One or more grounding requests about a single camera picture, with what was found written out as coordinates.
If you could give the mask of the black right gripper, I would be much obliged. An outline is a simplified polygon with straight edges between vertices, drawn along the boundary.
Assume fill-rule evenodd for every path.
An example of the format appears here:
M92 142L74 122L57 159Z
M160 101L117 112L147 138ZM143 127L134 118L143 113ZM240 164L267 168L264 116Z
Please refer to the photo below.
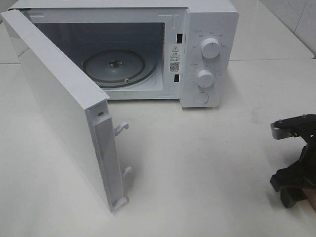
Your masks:
M302 137L308 140L299 159L287 168L279 169L270 183L280 191L280 200L285 208L307 200L302 189L316 189L316 116L304 114L298 117L279 119L271 123L272 136L276 140Z

